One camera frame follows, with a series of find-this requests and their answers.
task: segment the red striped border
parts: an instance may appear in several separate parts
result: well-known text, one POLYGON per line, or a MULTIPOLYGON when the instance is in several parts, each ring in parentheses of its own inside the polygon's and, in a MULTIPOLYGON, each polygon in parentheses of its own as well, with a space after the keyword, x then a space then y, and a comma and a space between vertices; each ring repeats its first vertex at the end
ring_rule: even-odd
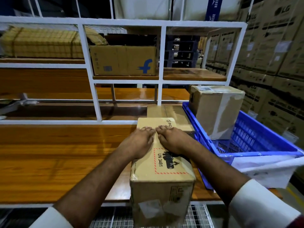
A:
POLYGON ((156 149, 163 149, 164 148, 153 148, 153 156, 154 156, 154 170, 155 170, 155 174, 188 174, 187 172, 157 172, 156 169, 156 155, 155 155, 155 150, 156 149))

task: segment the person's left hand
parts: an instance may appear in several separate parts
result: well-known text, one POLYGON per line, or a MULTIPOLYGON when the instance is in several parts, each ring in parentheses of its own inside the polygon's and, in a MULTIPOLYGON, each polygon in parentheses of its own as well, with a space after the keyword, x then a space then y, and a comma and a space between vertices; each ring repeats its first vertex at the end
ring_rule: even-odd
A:
POLYGON ((123 140, 118 149, 127 151, 132 160, 142 158, 153 144, 154 134, 155 130, 151 127, 136 129, 123 140))

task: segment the red fabric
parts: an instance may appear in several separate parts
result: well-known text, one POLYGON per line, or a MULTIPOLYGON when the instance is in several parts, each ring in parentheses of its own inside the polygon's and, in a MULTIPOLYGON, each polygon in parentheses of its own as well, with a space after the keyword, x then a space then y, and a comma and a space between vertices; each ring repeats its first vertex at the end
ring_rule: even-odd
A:
POLYGON ((292 223, 290 223, 286 228, 303 228, 304 227, 304 216, 300 215, 292 223))

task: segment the hand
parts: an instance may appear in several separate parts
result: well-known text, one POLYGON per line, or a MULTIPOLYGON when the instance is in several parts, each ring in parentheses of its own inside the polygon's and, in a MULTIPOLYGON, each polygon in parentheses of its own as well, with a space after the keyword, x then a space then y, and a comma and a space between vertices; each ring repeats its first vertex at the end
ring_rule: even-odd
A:
POLYGON ((158 139, 169 151, 176 154, 186 154, 197 141, 176 127, 159 126, 156 128, 158 139))
POLYGON ((153 144, 154 134, 155 130, 151 127, 136 129, 123 140, 117 149, 127 151, 132 160, 142 158, 153 144))

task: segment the blue f logo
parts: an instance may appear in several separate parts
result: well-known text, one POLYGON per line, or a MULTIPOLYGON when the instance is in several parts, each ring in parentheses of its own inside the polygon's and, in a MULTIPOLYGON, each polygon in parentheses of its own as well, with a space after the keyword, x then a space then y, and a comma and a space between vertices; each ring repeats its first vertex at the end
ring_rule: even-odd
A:
POLYGON ((149 64, 152 62, 152 59, 148 59, 145 61, 145 63, 143 64, 143 66, 138 66, 138 70, 142 70, 143 73, 147 73, 149 69, 151 69, 151 67, 149 66, 149 64))

